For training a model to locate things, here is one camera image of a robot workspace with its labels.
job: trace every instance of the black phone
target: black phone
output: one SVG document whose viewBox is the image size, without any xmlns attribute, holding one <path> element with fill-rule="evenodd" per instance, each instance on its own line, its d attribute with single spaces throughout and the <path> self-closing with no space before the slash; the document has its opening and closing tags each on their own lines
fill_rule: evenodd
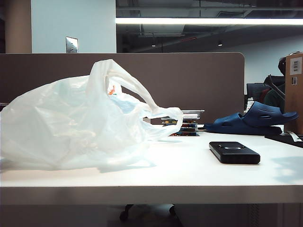
<svg viewBox="0 0 303 227">
<path fill-rule="evenodd" d="M 209 148 L 224 164 L 258 164 L 260 155 L 239 142 L 210 142 Z"/>
</svg>

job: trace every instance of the blue slide sandal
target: blue slide sandal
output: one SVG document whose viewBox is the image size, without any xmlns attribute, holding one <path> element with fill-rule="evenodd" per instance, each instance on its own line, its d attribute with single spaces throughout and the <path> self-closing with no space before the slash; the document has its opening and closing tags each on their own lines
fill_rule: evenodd
<svg viewBox="0 0 303 227">
<path fill-rule="evenodd" d="M 244 135 L 279 135 L 282 133 L 279 127 L 253 127 L 247 125 L 239 113 L 234 113 L 224 118 L 218 118 L 212 124 L 205 124 L 207 132 L 244 134 Z"/>
<path fill-rule="evenodd" d="M 298 118 L 297 112 L 281 113 L 279 107 L 254 102 L 242 120 L 250 126 L 284 124 Z"/>
</svg>

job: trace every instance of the cubicle divider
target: cubicle divider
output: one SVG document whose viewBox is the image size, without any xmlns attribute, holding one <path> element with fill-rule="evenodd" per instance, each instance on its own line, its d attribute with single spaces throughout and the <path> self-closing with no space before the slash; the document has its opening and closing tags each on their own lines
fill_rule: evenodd
<svg viewBox="0 0 303 227">
<path fill-rule="evenodd" d="M 88 75 L 94 62 L 105 59 L 137 78 L 157 105 L 205 110 L 200 123 L 244 110 L 244 57 L 237 52 L 0 54 L 0 102 L 59 79 Z"/>
</svg>

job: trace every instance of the desk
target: desk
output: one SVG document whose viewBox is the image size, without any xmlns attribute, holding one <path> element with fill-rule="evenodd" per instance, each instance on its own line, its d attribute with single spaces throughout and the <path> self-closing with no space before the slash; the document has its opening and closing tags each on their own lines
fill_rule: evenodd
<svg viewBox="0 0 303 227">
<path fill-rule="evenodd" d="M 302 203 L 303 149 L 263 136 L 199 133 L 153 142 L 147 161 L 123 170 L 1 172 L 1 203 L 157 204 Z M 259 165 L 221 164 L 210 141 L 238 141 Z"/>
</svg>

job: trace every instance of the plastic bag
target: plastic bag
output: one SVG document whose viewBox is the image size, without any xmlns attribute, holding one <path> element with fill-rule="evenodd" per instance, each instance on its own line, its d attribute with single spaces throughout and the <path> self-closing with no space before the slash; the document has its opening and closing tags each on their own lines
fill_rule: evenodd
<svg viewBox="0 0 303 227">
<path fill-rule="evenodd" d="M 139 94 L 140 102 L 121 90 Z M 143 117 L 170 116 L 158 127 Z M 96 62 L 89 76 L 61 79 L 14 99 L 1 111 L 1 156 L 15 162 L 73 169 L 125 165 L 179 131 L 182 111 L 158 107 L 145 87 L 113 60 Z"/>
</svg>

